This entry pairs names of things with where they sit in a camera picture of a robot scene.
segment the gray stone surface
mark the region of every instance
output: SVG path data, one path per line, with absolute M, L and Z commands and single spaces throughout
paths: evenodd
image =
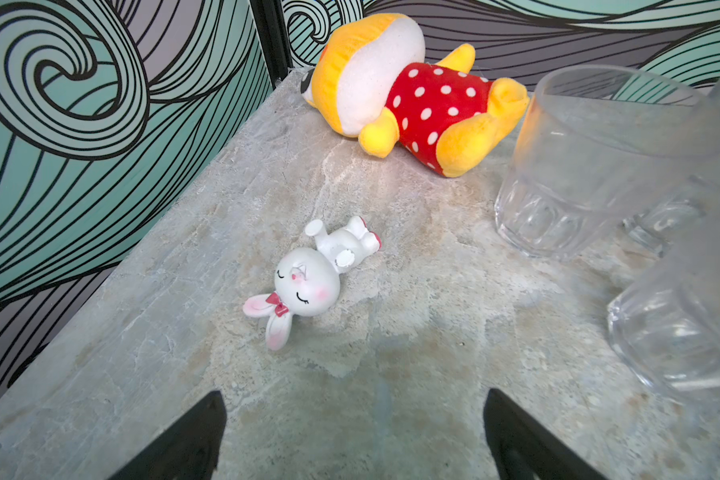
M 105 478 L 211 389 L 214 478 L 496 478 L 498 386 L 613 480 L 720 478 L 720 415 L 654 396 L 606 344 L 605 305 L 653 262 L 620 233 L 558 264 L 496 234 L 514 147 L 439 178 L 366 156 L 291 75 L 0 400 L 0 479 Z M 362 214 L 377 254 L 286 348 L 245 298 L 302 229 Z

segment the yellow plush toy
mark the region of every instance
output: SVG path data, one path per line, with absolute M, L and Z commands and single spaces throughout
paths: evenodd
M 458 177 L 518 124 L 525 87 L 470 75 L 474 48 L 462 44 L 432 65 L 424 35 L 403 14 L 374 14 L 337 28 L 302 81 L 302 95 L 342 135 L 384 158 L 400 141 L 423 164 Z

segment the plush toy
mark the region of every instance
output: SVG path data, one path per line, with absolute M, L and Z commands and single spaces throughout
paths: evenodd
M 384 158 L 400 141 L 423 164 L 458 177 L 518 124 L 525 87 L 468 74 L 474 48 L 462 44 L 432 65 L 424 35 L 403 14 L 380 13 L 337 28 L 302 81 L 302 95 L 328 124 Z
M 321 220 L 307 224 L 304 233 L 315 237 L 317 250 L 296 248 L 288 252 L 275 270 L 275 291 L 246 300 L 242 312 L 268 316 L 266 344 L 280 350 L 288 341 L 294 315 L 315 316 L 326 312 L 338 299 L 338 274 L 359 265 L 381 248 L 378 235 L 368 231 L 359 216 L 328 235 Z

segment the white bunny figurine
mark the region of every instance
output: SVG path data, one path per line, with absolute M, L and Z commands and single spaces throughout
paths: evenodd
M 338 299 L 338 274 L 357 266 L 382 246 L 378 235 L 369 232 L 359 216 L 331 234 L 321 220 L 313 220 L 304 233 L 315 237 L 317 250 L 296 248 L 288 252 L 277 264 L 275 291 L 252 296 L 242 306 L 247 316 L 269 316 L 266 344 L 270 350 L 285 346 L 294 315 L 327 312 Z

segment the clear glass cup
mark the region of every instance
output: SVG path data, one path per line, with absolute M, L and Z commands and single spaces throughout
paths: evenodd
M 499 234 L 569 260 L 720 154 L 720 108 L 632 68 L 562 68 L 538 83 L 496 200 Z
M 720 206 L 608 305 L 608 327 L 648 387 L 720 408 Z
M 709 97 L 720 106 L 720 80 Z M 720 156 L 688 178 L 655 206 L 624 219 L 626 232 L 635 241 L 664 256 L 678 235 L 691 228 L 712 208 L 720 205 Z

